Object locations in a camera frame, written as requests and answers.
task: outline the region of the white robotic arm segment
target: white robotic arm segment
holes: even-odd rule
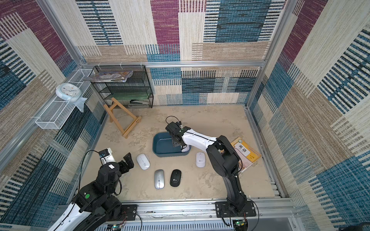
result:
[[[182,140],[186,145],[197,147],[206,152],[208,146],[215,142],[216,137],[206,136],[194,131],[193,129],[189,129],[182,136]]]
[[[116,162],[116,160],[114,159],[113,155],[112,155],[112,149],[111,148],[107,148],[103,151],[100,151],[99,152],[99,157],[100,157],[100,162],[102,165],[108,163],[108,162]]]
[[[48,229],[48,231],[73,231],[85,220],[91,212],[79,212],[80,207],[70,203],[63,215]]]

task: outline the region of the black computer mouse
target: black computer mouse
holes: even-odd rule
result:
[[[172,187],[177,187],[180,185],[180,180],[181,180],[181,171],[178,169],[173,170],[169,184]]]

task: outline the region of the black cable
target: black cable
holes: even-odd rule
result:
[[[253,229],[251,230],[251,231],[253,231],[253,230],[255,230],[255,228],[257,227],[257,225],[258,225],[258,222],[259,222],[259,210],[258,210],[258,206],[257,206],[257,204],[253,201],[253,200],[251,200],[251,199],[249,199],[249,198],[247,198],[247,197],[244,197],[245,199],[247,199],[247,200],[250,200],[251,202],[253,202],[254,203],[254,205],[256,206],[256,208],[257,208],[257,213],[258,213],[258,219],[257,219],[257,223],[256,223],[256,225],[253,227]]]
[[[213,141],[213,142],[215,142],[215,143],[219,143],[219,144],[221,144],[221,145],[225,145],[225,147],[226,147],[226,148],[228,148],[229,150],[231,150],[231,151],[233,152],[233,154],[236,156],[236,159],[238,159],[238,158],[240,159],[240,157],[239,157],[239,155],[236,153],[235,149],[228,147],[228,146],[227,146],[226,144],[224,144],[224,143],[218,142],[218,141],[216,141],[216,140],[210,140],[210,139],[208,139],[208,138],[206,138],[206,137],[203,137],[203,136],[200,136],[200,135],[197,135],[197,134],[191,133],[191,132],[186,132],[186,133],[193,134],[193,135],[195,135],[195,136],[199,136],[199,137],[201,137],[201,138],[207,139],[207,140],[209,140],[209,141]],[[241,160],[241,159],[240,159],[240,163],[242,163],[242,167],[240,168],[240,170],[239,170],[237,173],[235,173],[235,175],[236,175],[236,174],[238,174],[238,173],[243,169],[243,162],[242,162],[242,160]]]
[[[221,215],[221,219],[223,221],[223,223],[227,226],[227,227],[230,227],[231,226],[231,214],[229,214],[229,219],[230,219],[230,223],[227,224],[222,216],[222,209],[220,210],[220,215]]]
[[[175,116],[168,116],[168,117],[175,117]],[[168,117],[167,117],[167,118],[168,118]],[[166,123],[167,123],[167,124],[169,124],[169,123],[167,122],[167,118],[166,118]],[[175,118],[177,119],[177,121],[178,121],[178,122],[180,122],[180,120],[179,120],[177,117],[175,117]]]
[[[118,182],[120,183],[120,192],[117,194],[115,191],[114,191],[114,195],[118,196],[121,194],[122,192],[122,183],[121,183],[121,180],[118,180]]]
[[[89,151],[85,152],[85,154],[84,154],[84,158],[82,159],[82,163],[81,163],[80,179],[78,180],[78,192],[77,192],[77,194],[78,194],[78,193],[80,193],[82,166],[83,166],[83,164],[84,164],[84,160],[85,160],[86,154],[88,154],[88,153],[89,153],[89,152],[91,152],[91,151],[96,152],[97,154],[99,154],[99,152],[97,152],[97,151],[95,151],[95,150],[89,150]]]
[[[84,157],[83,157],[83,159],[82,159],[82,163],[81,163],[81,171],[80,171],[80,177],[79,177],[79,180],[78,180],[78,192],[77,192],[77,194],[78,194],[78,193],[80,193],[82,166],[83,166],[83,164],[84,164],[84,160],[85,160],[86,154],[88,154],[90,151],[93,151],[93,152],[96,152],[96,153],[98,153],[98,154],[99,154],[99,152],[97,152],[97,151],[95,151],[95,150],[89,150],[89,151],[85,152]],[[65,219],[67,219],[67,217],[71,214],[71,212],[72,212],[72,210],[73,210],[74,206],[75,206],[75,203],[73,204],[72,209],[69,211],[69,213],[67,214],[67,216],[66,216],[66,217],[65,217],[65,218],[64,218],[64,219],[59,223],[59,225],[58,225],[58,226],[57,226],[53,231],[55,231],[55,230],[60,226],[60,224],[61,224]]]
[[[140,231],[141,231],[142,230],[142,219],[141,219],[140,215],[137,214],[137,213],[132,213],[132,214],[135,214],[135,216],[137,215],[140,218],[140,222],[141,222]]]

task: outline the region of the black robotic arm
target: black robotic arm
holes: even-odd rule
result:
[[[121,202],[113,195],[122,174],[134,167],[131,154],[116,162],[112,152],[99,152],[102,166],[96,180],[82,187],[64,214],[48,231],[93,231],[108,220],[122,216]]]
[[[235,216],[243,214],[246,199],[239,181],[240,157],[228,139],[224,136],[205,136],[189,127],[183,127],[181,121],[169,123],[166,130],[171,134],[174,147],[192,145],[207,152],[213,169],[222,176],[225,183],[229,211]]]

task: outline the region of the magazine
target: magazine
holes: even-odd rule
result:
[[[133,71],[99,72],[83,80],[91,82],[126,82],[133,73]]]

